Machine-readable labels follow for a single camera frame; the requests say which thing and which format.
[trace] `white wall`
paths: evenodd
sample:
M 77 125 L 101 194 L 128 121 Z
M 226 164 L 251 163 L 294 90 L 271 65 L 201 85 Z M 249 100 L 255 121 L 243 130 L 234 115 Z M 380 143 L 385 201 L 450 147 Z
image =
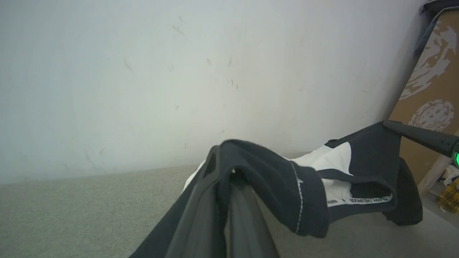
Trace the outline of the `white wall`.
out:
M 310 151 L 385 118 L 423 0 L 0 4 L 0 182 Z

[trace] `white stitching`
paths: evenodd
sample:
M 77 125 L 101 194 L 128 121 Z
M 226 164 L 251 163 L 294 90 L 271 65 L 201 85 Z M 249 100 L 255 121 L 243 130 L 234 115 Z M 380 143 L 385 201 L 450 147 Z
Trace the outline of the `white stitching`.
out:
M 292 161 L 290 161 L 290 165 L 293 168 L 293 172 L 295 173 L 295 177 L 297 178 L 298 193 L 300 194 L 300 199 L 301 199 L 300 214 L 298 215 L 297 230 L 295 231 L 295 233 L 298 233 L 298 229 L 300 228 L 301 213 L 303 212 L 303 195 L 301 194 L 300 179 L 298 178 L 297 171 L 295 170 L 295 167 L 293 166 L 293 162 Z

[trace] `clothing pile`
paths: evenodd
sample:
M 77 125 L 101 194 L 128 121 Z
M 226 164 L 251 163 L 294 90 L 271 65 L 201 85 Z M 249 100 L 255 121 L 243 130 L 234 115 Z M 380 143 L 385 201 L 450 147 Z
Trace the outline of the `clothing pile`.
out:
M 224 242 L 233 173 L 243 174 L 273 215 L 298 235 L 323 238 L 331 223 L 358 213 L 383 212 L 399 226 L 419 223 L 422 204 L 399 156 L 400 138 L 376 123 L 292 160 L 248 141 L 224 141 L 216 191 L 218 237 Z M 132 258 L 166 255 L 199 173 L 202 165 Z

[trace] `cardboard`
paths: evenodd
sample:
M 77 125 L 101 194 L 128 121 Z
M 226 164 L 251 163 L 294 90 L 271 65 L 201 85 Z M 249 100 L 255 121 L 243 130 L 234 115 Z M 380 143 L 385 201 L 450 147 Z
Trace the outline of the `cardboard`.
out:
M 459 128 L 459 11 L 442 13 L 390 120 L 454 134 Z M 405 138 L 400 156 L 416 183 L 438 158 L 436 152 Z

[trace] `gray carpet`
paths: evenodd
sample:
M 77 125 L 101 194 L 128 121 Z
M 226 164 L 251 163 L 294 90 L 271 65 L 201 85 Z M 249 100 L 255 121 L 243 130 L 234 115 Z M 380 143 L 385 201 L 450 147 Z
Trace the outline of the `gray carpet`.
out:
M 0 185 L 0 257 L 127 257 L 179 196 L 196 166 Z M 325 239 L 300 237 L 262 205 L 282 257 L 455 257 L 459 230 L 425 210 L 416 226 L 380 213 L 331 225 Z

